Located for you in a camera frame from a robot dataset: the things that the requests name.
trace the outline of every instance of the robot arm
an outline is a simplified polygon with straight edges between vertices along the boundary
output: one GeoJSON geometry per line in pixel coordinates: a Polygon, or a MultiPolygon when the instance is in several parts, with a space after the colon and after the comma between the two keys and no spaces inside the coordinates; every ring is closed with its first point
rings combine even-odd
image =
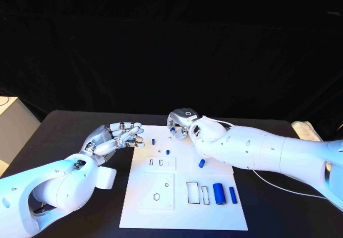
{"type": "Polygon", "coordinates": [[[101,126],[78,154],[0,179],[0,237],[32,237],[88,202],[94,188],[111,189],[115,170],[102,165],[124,147],[143,147],[140,123],[101,126]],[[29,195],[53,206],[35,213],[29,195]]]}
{"type": "Polygon", "coordinates": [[[307,141],[232,124],[225,128],[216,120],[205,116],[200,118],[196,113],[196,117],[189,118],[187,112],[195,113],[190,109],[174,110],[167,126],[174,135],[183,134],[183,137],[176,138],[190,136],[196,151],[205,158],[215,158],[241,169],[272,171],[291,176],[343,209],[343,140],[307,141]],[[326,162],[333,164],[329,179],[326,162]]]}

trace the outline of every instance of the black curtain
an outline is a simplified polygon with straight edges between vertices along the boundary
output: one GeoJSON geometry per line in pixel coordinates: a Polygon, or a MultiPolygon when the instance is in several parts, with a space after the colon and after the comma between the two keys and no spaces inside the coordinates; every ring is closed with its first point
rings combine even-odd
{"type": "Polygon", "coordinates": [[[278,2],[1,2],[0,91],[53,110],[343,123],[343,10],[278,2]]]}

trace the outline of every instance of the white cable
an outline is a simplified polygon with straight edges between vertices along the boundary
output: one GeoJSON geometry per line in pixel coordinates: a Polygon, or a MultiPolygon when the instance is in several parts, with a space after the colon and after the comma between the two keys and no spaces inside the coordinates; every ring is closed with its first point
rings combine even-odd
{"type": "Polygon", "coordinates": [[[304,196],[310,196],[310,197],[317,197],[317,198],[321,198],[321,199],[327,199],[326,197],[316,196],[316,195],[310,195],[310,194],[304,194],[304,193],[298,193],[298,192],[290,191],[290,190],[287,190],[287,189],[278,187],[277,185],[274,185],[272,183],[270,183],[270,182],[259,176],[259,174],[255,172],[255,170],[254,170],[254,173],[257,174],[257,176],[258,176],[270,185],[272,185],[274,187],[282,189],[284,191],[293,192],[293,193],[300,194],[300,195],[304,195],[304,196]]]}
{"type": "Polygon", "coordinates": [[[208,119],[210,119],[212,121],[216,121],[216,122],[225,123],[225,124],[228,124],[228,125],[231,125],[231,126],[235,126],[235,125],[231,124],[229,122],[225,122],[225,121],[222,121],[222,120],[215,120],[215,119],[212,119],[212,118],[209,118],[209,117],[206,117],[206,116],[203,116],[203,117],[208,118],[208,119]]]}

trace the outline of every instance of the cable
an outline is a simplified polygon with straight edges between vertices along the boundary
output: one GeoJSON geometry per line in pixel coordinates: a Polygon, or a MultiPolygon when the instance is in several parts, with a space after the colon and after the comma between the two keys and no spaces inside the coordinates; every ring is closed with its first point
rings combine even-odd
{"type": "MultiPolygon", "coordinates": [[[[3,93],[3,92],[0,92],[0,93],[3,93]]],[[[9,96],[6,94],[4,94],[4,96],[7,97],[7,101],[6,101],[6,103],[7,103],[9,102],[9,96]]],[[[3,106],[6,103],[0,104],[0,106],[3,106]]]]}
{"type": "Polygon", "coordinates": [[[225,123],[225,124],[231,125],[231,127],[235,126],[235,125],[231,124],[229,122],[225,122],[225,121],[222,121],[222,120],[215,120],[215,119],[212,119],[212,118],[209,118],[209,117],[206,117],[206,116],[203,116],[203,117],[208,118],[208,119],[210,119],[212,121],[216,121],[216,122],[221,122],[221,123],[225,123]]]}
{"type": "Polygon", "coordinates": [[[304,193],[298,193],[298,192],[294,192],[294,191],[291,191],[291,190],[287,190],[287,189],[278,187],[277,185],[274,185],[272,183],[270,183],[270,182],[259,176],[259,174],[255,172],[255,170],[254,170],[254,173],[257,174],[257,176],[258,176],[271,186],[280,188],[281,190],[284,190],[284,191],[287,191],[287,192],[293,192],[293,193],[295,193],[295,194],[298,194],[298,195],[304,195],[304,196],[310,196],[310,197],[317,197],[317,198],[321,198],[321,199],[327,199],[326,197],[316,196],[316,195],[310,195],[310,194],[304,194],[304,193]]]}

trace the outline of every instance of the robotic hand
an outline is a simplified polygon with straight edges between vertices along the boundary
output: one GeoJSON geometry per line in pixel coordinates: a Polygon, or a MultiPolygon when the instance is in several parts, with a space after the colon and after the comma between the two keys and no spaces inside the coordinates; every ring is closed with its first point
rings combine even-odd
{"type": "Polygon", "coordinates": [[[176,109],[167,127],[177,139],[190,136],[197,153],[248,170],[278,172],[307,183],[343,210],[343,140],[317,142],[274,135],[176,109]]]}
{"type": "Polygon", "coordinates": [[[0,179],[0,237],[32,237],[88,202],[94,188],[111,189],[117,171],[99,167],[124,147],[144,147],[140,123],[102,125],[78,154],[0,179]],[[53,209],[33,212],[29,195],[53,209]]]}

